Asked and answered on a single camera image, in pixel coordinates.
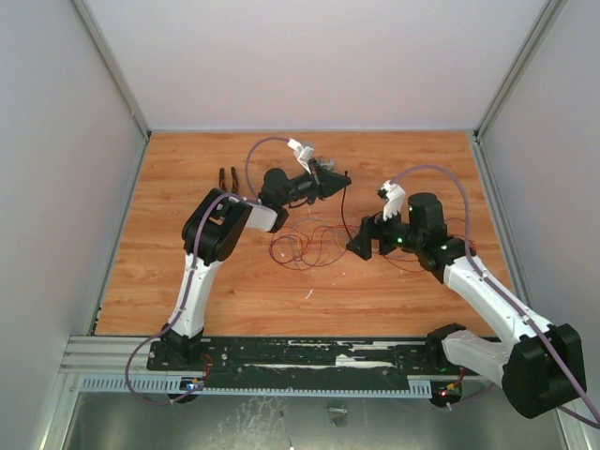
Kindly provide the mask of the black zip tie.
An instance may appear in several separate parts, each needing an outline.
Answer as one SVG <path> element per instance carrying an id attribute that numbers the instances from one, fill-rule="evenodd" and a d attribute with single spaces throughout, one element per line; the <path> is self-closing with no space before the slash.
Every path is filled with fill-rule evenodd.
<path id="1" fill-rule="evenodd" d="M 345 214 L 347 188 L 348 188 L 348 185 L 346 185 L 342 189 L 342 197 L 341 197 L 341 202 L 340 202 L 340 219 L 341 219 L 343 229 L 344 229 L 345 233 L 347 234 L 347 237 L 350 241 L 353 239 L 353 235 L 351 234 L 350 227 L 348 226 L 348 222 L 346 220 L 346 214 Z"/>

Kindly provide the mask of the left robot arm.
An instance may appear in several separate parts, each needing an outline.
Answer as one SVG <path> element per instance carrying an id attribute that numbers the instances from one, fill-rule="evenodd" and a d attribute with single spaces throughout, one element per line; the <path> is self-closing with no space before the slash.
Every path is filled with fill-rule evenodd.
<path id="1" fill-rule="evenodd" d="M 160 335 L 168 360 L 179 368 L 192 369 L 201 361 L 212 286 L 243 231 L 276 233 L 285 224 L 291 205 L 325 200 L 352 183 L 348 175 L 333 172 L 314 158 L 307 167 L 294 178 L 280 168 L 268 170 L 255 202 L 214 188 L 186 221 L 182 229 L 184 275 L 172 315 Z"/>

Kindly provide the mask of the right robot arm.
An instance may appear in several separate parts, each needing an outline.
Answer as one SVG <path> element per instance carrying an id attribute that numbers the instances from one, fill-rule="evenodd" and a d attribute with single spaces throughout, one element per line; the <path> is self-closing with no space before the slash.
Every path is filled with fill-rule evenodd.
<path id="1" fill-rule="evenodd" d="M 405 195 L 381 189 L 383 210 L 362 219 L 346 248 L 367 261 L 372 244 L 386 256 L 396 249 L 460 297 L 491 327 L 497 341 L 451 323 L 427 335 L 427 366 L 446 373 L 465 368 L 501 387 L 526 418 L 560 408 L 586 393 L 581 339 L 569 324 L 555 325 L 524 305 L 484 267 L 464 239 L 447 230 L 443 206 L 433 193 Z"/>

